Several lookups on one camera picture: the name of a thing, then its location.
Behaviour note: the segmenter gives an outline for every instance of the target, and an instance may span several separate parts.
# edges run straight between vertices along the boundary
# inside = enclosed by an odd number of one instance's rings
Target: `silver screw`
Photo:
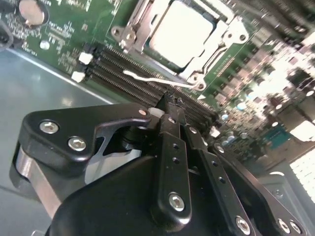
[[[216,149],[217,149],[219,152],[224,153],[224,149],[220,146],[220,144],[215,143],[214,146],[216,147]]]
[[[50,44],[48,41],[46,40],[42,40],[40,43],[39,43],[39,47],[42,49],[42,50],[48,50],[50,48]]]
[[[168,118],[168,121],[171,122],[171,123],[173,123],[173,124],[176,123],[176,121],[175,121],[172,117],[169,117],[169,118]]]
[[[139,113],[140,113],[141,115],[143,115],[143,116],[146,116],[146,115],[147,115],[147,113],[146,113],[145,111],[143,111],[143,110],[139,110]]]
[[[194,127],[190,127],[189,130],[190,130],[193,134],[196,134],[196,133],[197,133],[197,130],[196,130]]]
[[[283,231],[285,231],[287,234],[289,234],[291,232],[290,228],[288,227],[288,225],[281,219],[278,219],[278,223],[281,227],[281,229],[283,229]]]
[[[87,147],[84,140],[78,137],[69,139],[68,145],[75,151],[83,151]]]
[[[300,229],[300,227],[298,227],[297,224],[295,224],[292,220],[290,220],[290,225],[298,234],[302,233],[302,230]]]
[[[43,131],[46,134],[54,134],[59,130],[59,127],[57,124],[51,122],[51,121],[44,121],[39,125],[39,128],[41,131]]]
[[[241,216],[236,216],[235,219],[237,227],[245,234],[245,235],[250,235],[251,234],[251,228],[248,225],[248,223],[241,217]]]
[[[169,203],[176,211],[183,211],[185,208],[184,200],[175,193],[169,195]]]

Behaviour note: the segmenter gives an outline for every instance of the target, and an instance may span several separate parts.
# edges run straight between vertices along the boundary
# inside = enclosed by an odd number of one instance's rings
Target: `gray metal surface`
[[[12,185],[9,170],[23,117],[33,111],[104,105],[102,98],[84,86],[37,66],[12,52],[0,53],[0,234],[31,236],[45,232],[50,218],[39,202],[25,198]]]

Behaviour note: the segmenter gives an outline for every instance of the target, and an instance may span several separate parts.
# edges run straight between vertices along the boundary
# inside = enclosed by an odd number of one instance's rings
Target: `green circuit board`
[[[5,20],[11,28],[13,34],[25,42],[22,49],[42,60],[48,65],[71,76],[78,63],[78,57],[83,50],[84,44],[103,44],[118,51],[122,51],[118,43],[112,37],[110,31],[113,26],[125,27],[138,0],[40,0],[49,13],[50,19],[47,24],[30,29],[25,27],[16,15],[7,14]],[[276,46],[276,43],[268,41],[269,35],[261,32],[261,25],[246,11],[234,9],[236,14],[242,17],[242,21],[249,33],[249,40],[242,45],[232,45],[215,64],[205,77],[206,89],[204,91],[195,91],[192,89],[183,89],[193,99],[199,103],[206,104],[211,110],[220,112],[226,110],[230,113],[230,119],[225,122],[221,131],[223,135],[229,130],[236,134],[242,132],[248,133],[248,138],[242,140],[236,138],[232,148],[242,152],[248,149],[249,144],[261,134],[261,127],[266,126],[265,117],[259,115],[261,111],[258,105],[248,102],[248,107],[244,111],[235,109],[231,105],[232,100],[246,88],[246,85],[240,88],[233,96],[228,97],[228,102],[220,104],[215,96],[221,92],[231,74],[237,73],[237,68],[244,63],[254,49],[257,49],[255,38],[260,34],[260,49],[265,53],[270,53]],[[43,50],[40,46],[42,41],[48,41],[50,47]],[[93,80],[86,82],[89,86],[97,89],[107,95],[112,92],[102,88]]]
[[[71,74],[84,43],[116,46],[110,35],[112,25],[125,25],[137,0],[45,0],[49,22],[39,29],[22,28],[18,19],[8,16],[14,34],[26,40],[23,50]],[[48,50],[40,42],[50,43]]]

